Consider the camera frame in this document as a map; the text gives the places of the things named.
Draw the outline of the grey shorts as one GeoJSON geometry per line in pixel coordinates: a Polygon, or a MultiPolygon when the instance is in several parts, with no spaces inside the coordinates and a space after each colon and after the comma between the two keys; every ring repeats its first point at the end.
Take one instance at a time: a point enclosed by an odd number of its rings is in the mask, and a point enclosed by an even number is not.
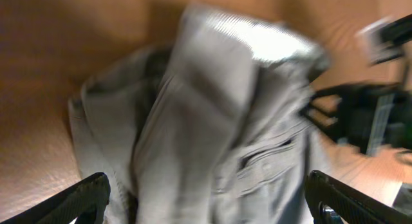
{"type": "Polygon", "coordinates": [[[106,223],[312,223],[310,171],[328,171],[300,115],[324,48],[279,23],[205,5],[176,42],[132,53],[69,101],[82,177],[111,186],[106,223]]]}

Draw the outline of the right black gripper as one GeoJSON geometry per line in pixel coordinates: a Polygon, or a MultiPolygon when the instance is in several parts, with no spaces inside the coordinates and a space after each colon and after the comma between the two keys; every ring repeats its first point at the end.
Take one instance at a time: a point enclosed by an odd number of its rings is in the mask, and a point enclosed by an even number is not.
{"type": "Polygon", "coordinates": [[[336,144],[375,156],[380,146],[411,150],[411,93],[398,84],[341,84],[316,91],[301,115],[336,144]]]}

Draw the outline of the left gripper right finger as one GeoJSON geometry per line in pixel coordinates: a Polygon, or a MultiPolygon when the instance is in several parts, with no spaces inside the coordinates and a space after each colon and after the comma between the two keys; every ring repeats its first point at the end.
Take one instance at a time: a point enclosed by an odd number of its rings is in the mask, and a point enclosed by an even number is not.
{"type": "Polygon", "coordinates": [[[304,183],[304,196],[314,224],[411,223],[411,217],[314,170],[304,183]]]}

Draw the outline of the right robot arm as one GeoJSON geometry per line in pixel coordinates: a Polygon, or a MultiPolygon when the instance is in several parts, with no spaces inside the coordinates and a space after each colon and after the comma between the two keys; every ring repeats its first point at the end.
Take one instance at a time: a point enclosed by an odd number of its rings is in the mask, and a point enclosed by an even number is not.
{"type": "Polygon", "coordinates": [[[410,61],[404,45],[411,41],[411,16],[396,21],[381,19],[360,31],[372,65],[404,60],[399,82],[340,84],[316,91],[301,114],[336,144],[350,144],[360,153],[375,156],[380,147],[411,149],[411,92],[406,89],[410,61]],[[327,111],[313,101],[338,97],[327,111]]]}

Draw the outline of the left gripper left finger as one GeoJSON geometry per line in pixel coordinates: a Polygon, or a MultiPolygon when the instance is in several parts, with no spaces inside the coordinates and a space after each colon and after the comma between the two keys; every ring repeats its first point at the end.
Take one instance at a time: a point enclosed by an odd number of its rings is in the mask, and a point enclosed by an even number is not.
{"type": "Polygon", "coordinates": [[[2,224],[103,224],[110,193],[107,175],[95,173],[2,224]]]}

